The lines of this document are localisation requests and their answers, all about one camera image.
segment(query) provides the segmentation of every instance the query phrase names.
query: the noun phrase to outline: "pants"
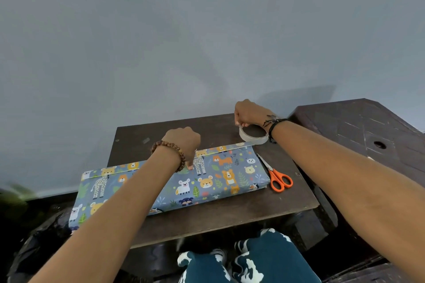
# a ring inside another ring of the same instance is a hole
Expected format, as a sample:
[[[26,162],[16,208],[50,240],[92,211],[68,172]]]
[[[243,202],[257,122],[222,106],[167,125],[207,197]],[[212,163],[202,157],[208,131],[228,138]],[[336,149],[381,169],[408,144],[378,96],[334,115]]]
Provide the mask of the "pants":
[[[263,229],[257,238],[235,243],[240,255],[224,267],[226,255],[220,249],[210,254],[181,253],[178,266],[187,266],[179,283],[321,283],[288,236],[273,228]]]

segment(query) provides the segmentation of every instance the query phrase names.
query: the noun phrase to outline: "wrapped gift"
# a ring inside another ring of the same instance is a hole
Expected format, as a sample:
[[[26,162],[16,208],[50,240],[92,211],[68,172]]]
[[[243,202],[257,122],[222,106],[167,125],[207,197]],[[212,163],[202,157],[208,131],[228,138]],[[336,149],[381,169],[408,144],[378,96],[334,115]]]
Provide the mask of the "wrapped gift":
[[[145,163],[86,171],[69,218],[72,230],[93,215]],[[149,215],[265,188],[270,179],[250,142],[198,150],[194,169],[174,173]]]

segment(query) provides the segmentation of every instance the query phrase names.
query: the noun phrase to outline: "black cord bracelet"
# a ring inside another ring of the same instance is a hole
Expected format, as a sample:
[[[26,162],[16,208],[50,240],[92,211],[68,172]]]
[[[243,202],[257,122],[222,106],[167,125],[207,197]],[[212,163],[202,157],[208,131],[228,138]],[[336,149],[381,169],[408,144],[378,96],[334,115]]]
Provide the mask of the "black cord bracelet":
[[[264,123],[263,123],[263,128],[265,128],[265,127],[267,127],[267,126],[269,126],[269,125],[271,125],[270,126],[270,129],[269,129],[269,141],[271,142],[271,143],[276,143],[276,141],[273,139],[273,137],[272,137],[272,131],[273,131],[273,129],[274,129],[274,127],[278,124],[278,123],[280,123],[280,122],[283,122],[283,121],[289,121],[289,119],[279,119],[277,116],[275,116],[275,115],[267,115],[268,117],[270,117],[271,119],[270,120],[266,120]]]

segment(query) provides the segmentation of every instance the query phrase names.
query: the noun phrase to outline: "scissors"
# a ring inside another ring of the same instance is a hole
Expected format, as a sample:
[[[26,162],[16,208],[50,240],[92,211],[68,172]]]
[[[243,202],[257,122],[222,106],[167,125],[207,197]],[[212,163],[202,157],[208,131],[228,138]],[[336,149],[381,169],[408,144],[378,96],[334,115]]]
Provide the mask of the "scissors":
[[[272,189],[275,192],[281,193],[282,191],[285,190],[285,188],[291,188],[292,187],[294,182],[292,181],[292,179],[288,175],[285,175],[284,173],[280,173],[276,169],[273,169],[267,162],[264,161],[263,157],[260,156],[259,154],[257,154],[257,156],[261,159],[261,161],[264,163],[266,168],[269,170],[270,187],[272,187]],[[290,183],[287,184],[286,182],[284,182],[284,178],[286,178],[286,180],[289,181]],[[276,186],[274,185],[275,182],[277,182],[279,184],[279,186],[280,186],[279,189],[276,188]]]

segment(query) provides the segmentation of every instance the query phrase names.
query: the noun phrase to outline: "forearm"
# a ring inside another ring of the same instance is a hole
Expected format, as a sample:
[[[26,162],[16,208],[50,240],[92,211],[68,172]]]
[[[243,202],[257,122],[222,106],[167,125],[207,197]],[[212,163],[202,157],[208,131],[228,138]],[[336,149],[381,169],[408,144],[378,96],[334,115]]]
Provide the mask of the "forearm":
[[[122,188],[70,237],[31,283],[112,282],[136,232],[179,162],[173,149],[158,147]]]
[[[404,175],[285,121],[273,138],[377,251],[425,282],[425,189]]]

